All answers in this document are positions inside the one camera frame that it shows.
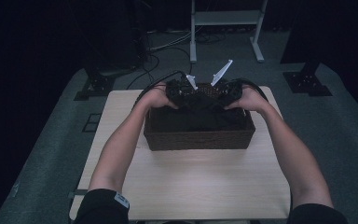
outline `right hand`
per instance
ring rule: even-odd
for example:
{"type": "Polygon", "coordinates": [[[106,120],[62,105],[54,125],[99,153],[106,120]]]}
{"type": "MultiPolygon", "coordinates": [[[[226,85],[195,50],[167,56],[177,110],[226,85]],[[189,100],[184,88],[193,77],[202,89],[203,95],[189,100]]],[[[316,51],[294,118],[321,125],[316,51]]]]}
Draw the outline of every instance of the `right hand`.
{"type": "Polygon", "coordinates": [[[233,102],[232,104],[225,107],[225,109],[232,109],[235,107],[240,107],[245,110],[261,112],[264,106],[269,105],[257,91],[248,85],[242,86],[242,97],[233,102]]]}

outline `person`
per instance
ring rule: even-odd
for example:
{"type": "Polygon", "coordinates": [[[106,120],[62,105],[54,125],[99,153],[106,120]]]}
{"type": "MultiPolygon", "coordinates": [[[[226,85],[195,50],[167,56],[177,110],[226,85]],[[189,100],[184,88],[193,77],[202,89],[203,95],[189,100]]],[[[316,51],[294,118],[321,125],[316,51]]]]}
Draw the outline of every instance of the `person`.
{"type": "MultiPolygon", "coordinates": [[[[164,83],[160,83],[138,101],[111,134],[92,174],[75,224],[129,222],[130,204],[121,195],[124,179],[147,111],[165,105],[177,108],[166,97],[164,83]]],[[[347,223],[334,209],[317,161],[275,108],[249,86],[243,87],[240,100],[225,109],[235,107],[256,111],[267,123],[278,162],[292,191],[293,209],[287,223],[347,223]]]]}

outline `gray carpet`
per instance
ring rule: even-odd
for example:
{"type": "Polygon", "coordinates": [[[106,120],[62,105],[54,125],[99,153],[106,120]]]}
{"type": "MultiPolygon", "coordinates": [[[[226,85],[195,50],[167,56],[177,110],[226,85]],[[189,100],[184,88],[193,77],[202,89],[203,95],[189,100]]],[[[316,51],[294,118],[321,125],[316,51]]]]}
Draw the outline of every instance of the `gray carpet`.
{"type": "MultiPolygon", "coordinates": [[[[198,62],[192,75],[198,82],[210,82],[228,59],[234,63],[226,78],[246,77],[258,85],[269,86],[286,122],[310,147],[329,184],[336,209],[350,223],[358,223],[358,104],[343,86],[339,76],[321,65],[317,77],[333,96],[309,97],[291,93],[282,72],[297,71],[303,64],[280,64],[289,33],[262,32],[259,39],[265,62],[258,63],[249,43],[249,33],[226,35],[210,45],[197,45],[198,62]]],[[[154,34],[154,46],[177,38],[177,35],[154,34]]],[[[188,42],[176,46],[188,51],[188,42]]],[[[155,53],[158,67],[154,78],[172,70],[188,72],[187,56],[177,49],[155,53]]],[[[145,63],[151,68],[156,59],[145,63]]],[[[142,74],[138,69],[117,79],[114,89],[124,90],[142,74]]],[[[94,133],[82,129],[91,113],[101,113],[106,97],[74,101],[87,75],[79,70],[62,93],[43,132],[18,178],[17,186],[0,210],[0,223],[68,223],[70,199],[86,162],[94,133]]],[[[131,89],[143,89],[149,77],[139,78],[131,89]]],[[[262,223],[285,223],[284,220],[262,220],[262,223]]]]}

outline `dark background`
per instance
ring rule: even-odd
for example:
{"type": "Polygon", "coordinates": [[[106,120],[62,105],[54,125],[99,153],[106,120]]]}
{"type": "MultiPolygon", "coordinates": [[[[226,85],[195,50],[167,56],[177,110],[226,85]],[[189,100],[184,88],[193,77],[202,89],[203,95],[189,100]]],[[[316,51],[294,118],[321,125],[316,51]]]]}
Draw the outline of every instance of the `dark background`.
{"type": "MultiPolygon", "coordinates": [[[[76,4],[58,0],[0,1],[0,206],[63,89],[83,67],[85,52],[94,54],[95,61],[131,66],[136,64],[139,51],[131,43],[123,44],[122,41],[129,39],[123,36],[120,39],[117,34],[133,36],[134,30],[141,34],[154,29],[188,29],[190,1],[145,3],[137,5],[142,13],[136,13],[140,21],[135,24],[133,17],[125,16],[133,16],[134,8],[129,9],[124,1],[84,0],[76,4]],[[83,9],[88,6],[89,10],[76,10],[81,6],[83,9]],[[122,22],[116,26],[127,25],[103,26],[104,22],[114,23],[118,18],[122,22]],[[106,41],[107,36],[118,38],[118,44],[106,41]],[[120,61],[128,53],[126,49],[131,49],[128,60],[120,61]]],[[[282,62],[303,63],[310,55],[317,55],[341,76],[358,101],[358,1],[302,3],[268,1],[265,30],[288,30],[296,19],[282,62]]],[[[199,7],[208,4],[209,1],[198,0],[199,7]]],[[[256,5],[231,0],[214,6],[219,9],[256,5]]]]}

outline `hand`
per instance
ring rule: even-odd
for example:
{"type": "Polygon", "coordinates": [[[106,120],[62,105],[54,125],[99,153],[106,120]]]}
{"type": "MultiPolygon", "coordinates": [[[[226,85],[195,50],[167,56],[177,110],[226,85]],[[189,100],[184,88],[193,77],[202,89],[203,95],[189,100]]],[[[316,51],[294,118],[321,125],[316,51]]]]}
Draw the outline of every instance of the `hand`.
{"type": "Polygon", "coordinates": [[[269,103],[257,91],[248,85],[243,85],[242,97],[231,105],[226,106],[225,109],[240,107],[245,110],[252,110],[260,113],[265,105],[269,105],[269,103]]]}
{"type": "Polygon", "coordinates": [[[159,82],[141,98],[140,102],[145,102],[149,107],[163,107],[167,105],[177,109],[178,106],[167,98],[165,87],[166,85],[164,82],[159,82]]]}

